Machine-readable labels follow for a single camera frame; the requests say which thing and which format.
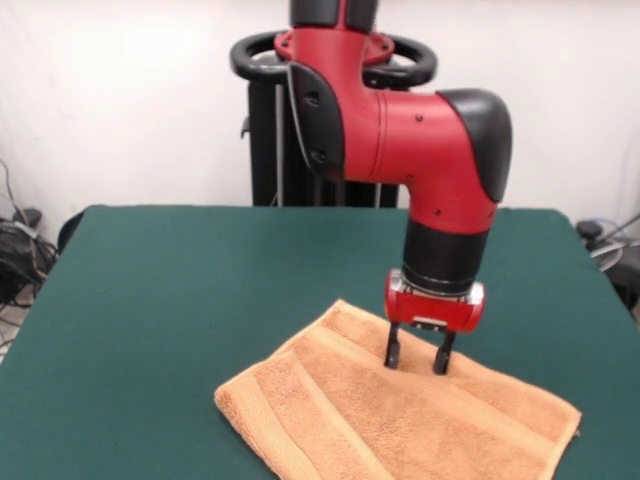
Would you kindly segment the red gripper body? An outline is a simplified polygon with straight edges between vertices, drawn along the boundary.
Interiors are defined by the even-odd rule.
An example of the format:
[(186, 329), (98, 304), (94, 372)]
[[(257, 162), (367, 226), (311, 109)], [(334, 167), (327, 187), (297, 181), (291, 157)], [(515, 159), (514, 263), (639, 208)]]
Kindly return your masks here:
[(392, 323), (469, 333), (479, 324), (485, 306), (485, 287), (479, 282), (474, 282), (462, 296), (445, 297), (414, 288), (398, 269), (392, 269), (387, 276), (385, 315)]

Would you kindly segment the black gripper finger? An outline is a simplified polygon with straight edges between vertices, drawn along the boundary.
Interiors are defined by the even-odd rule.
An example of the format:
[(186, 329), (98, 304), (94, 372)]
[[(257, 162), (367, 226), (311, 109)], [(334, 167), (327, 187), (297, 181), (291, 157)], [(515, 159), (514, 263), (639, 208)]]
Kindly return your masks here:
[(439, 346), (433, 363), (433, 373), (435, 375), (446, 375), (449, 362), (456, 340), (456, 333), (449, 331), (445, 334), (442, 344)]
[(398, 338), (399, 331), (400, 324), (391, 322), (384, 360), (384, 366), (389, 369), (396, 369), (398, 366), (400, 357), (400, 342)]

